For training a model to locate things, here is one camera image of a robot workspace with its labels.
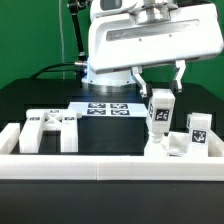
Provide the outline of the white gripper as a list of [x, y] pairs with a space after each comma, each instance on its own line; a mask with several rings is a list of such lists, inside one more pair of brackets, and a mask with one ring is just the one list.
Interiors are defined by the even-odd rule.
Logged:
[[141, 76], [142, 67], [175, 62], [173, 93], [182, 91], [186, 62], [221, 53], [224, 39], [213, 3], [169, 6], [169, 19], [154, 22], [142, 0], [93, 0], [90, 9], [89, 66], [96, 73], [131, 69], [142, 98], [152, 87]]

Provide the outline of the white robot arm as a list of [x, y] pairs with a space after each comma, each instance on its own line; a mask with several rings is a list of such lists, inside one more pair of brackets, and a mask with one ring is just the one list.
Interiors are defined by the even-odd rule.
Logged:
[[95, 87], [140, 86], [142, 70], [172, 64], [172, 88], [182, 90], [188, 61], [212, 58], [224, 49], [216, 5], [182, 6], [176, 0], [93, 0], [85, 84]]

